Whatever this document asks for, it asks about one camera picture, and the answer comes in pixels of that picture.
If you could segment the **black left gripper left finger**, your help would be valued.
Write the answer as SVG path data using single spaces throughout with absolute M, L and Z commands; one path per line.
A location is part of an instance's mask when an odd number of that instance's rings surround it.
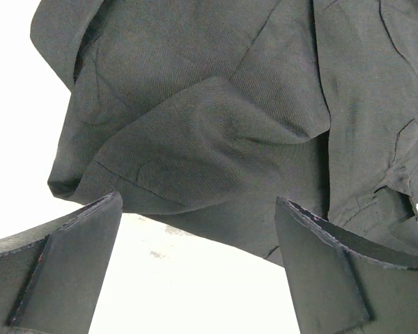
M 0 239 L 0 333 L 89 331 L 122 208 L 113 192 Z

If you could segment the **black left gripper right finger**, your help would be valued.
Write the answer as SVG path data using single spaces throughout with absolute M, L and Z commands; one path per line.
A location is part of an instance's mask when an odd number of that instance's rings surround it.
M 418 256 L 278 198 L 275 225 L 301 333 L 418 333 Z

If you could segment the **black long sleeve shirt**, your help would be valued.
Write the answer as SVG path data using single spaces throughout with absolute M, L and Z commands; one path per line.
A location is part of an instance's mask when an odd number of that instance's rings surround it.
M 418 1 L 41 1 L 47 184 L 279 262 L 278 197 L 418 255 Z

